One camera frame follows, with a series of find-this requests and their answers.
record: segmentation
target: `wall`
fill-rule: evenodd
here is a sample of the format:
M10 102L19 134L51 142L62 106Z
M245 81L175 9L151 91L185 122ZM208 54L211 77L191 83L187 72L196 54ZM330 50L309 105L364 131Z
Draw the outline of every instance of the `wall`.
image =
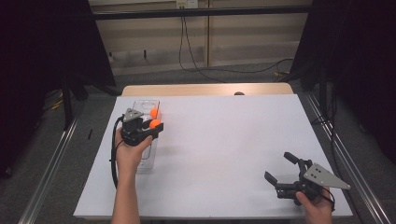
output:
M176 1L91 0L92 11L174 9ZM312 0L200 0L199 7L310 5ZM193 58L198 66L271 63L293 58L306 14L186 18ZM98 21L115 75L179 69L181 18ZM193 67L188 39L181 48L184 67Z

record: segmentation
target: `metal bracket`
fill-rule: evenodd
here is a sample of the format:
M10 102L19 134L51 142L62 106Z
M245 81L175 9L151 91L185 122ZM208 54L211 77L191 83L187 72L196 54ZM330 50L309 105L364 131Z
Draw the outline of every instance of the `metal bracket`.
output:
M144 114L142 112L140 112L140 111L128 108L126 110L126 113L125 113L125 116L124 116L124 119L123 119L122 122L128 122L130 120L137 119L137 118L139 118L139 117L141 117L143 115Z
M350 185L333 175L321 165L314 163L304 174L304 178L322 187L350 189Z

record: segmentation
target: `electrical outlet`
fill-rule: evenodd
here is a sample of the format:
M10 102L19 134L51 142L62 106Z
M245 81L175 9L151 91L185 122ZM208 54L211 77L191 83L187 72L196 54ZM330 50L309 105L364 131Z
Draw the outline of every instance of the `electrical outlet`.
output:
M198 0L176 0L176 8L198 8Z
M176 8L187 8L187 0L176 0Z
M187 0L187 8L198 8L198 0Z

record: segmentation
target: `human hand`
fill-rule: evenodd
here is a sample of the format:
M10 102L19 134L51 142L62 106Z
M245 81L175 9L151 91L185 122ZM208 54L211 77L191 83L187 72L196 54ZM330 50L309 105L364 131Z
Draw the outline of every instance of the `human hand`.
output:
M143 151L151 144L152 136L148 136L143 142L136 147L131 147L123 142L121 137L121 128L117 129L115 136L115 146L117 147L117 167L119 171L119 180L124 178L133 178L137 171L137 166L142 160Z
M322 191L322 195L330 198L330 192L328 190L328 188L325 188ZM307 224L332 223L332 204L330 202L319 196L311 202L301 191L297 191L296 197L305 208L305 221Z

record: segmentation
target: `metal rail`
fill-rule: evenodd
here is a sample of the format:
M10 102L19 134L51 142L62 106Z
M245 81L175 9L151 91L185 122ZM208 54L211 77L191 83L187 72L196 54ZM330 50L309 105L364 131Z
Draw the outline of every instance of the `metal rail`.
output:
M76 106L76 115L68 129L62 134L61 140L59 141L58 146L53 153L47 170L41 177L40 183L35 189L33 197L23 211L21 219L18 222L19 224L35 223L35 219L37 218L41 205L43 204L44 199L50 190L50 183L52 182L53 177L55 177L56 171L58 170L59 164L61 163L62 157L64 156L64 152L66 151L70 139L73 136L74 130L76 129L84 104L85 102L78 102L78 106Z
M257 14L289 14L289 13L331 13L335 6L288 6L288 7L223 7L223 8L189 8L162 9L147 11L96 12L92 14L59 15L53 17L62 21L103 21L172 17L232 16Z
M306 95L306 97L309 104L311 104L316 116L320 119L320 121L325 121L324 119L322 119L320 109L318 108L318 100L316 99L316 97L309 93ZM331 140L332 125L330 124L330 122L323 122L322 128ZM358 193L361 195L361 198L363 199L364 203L372 214L375 223L391 223L380 201L377 199L373 190L364 179L363 175L359 171L355 162L350 157L346 147L344 146L343 142L341 141L340 137L336 132L333 132L333 140L334 150L337 153L338 158L340 159L341 163L343 163L348 174L351 176L351 179L355 184Z

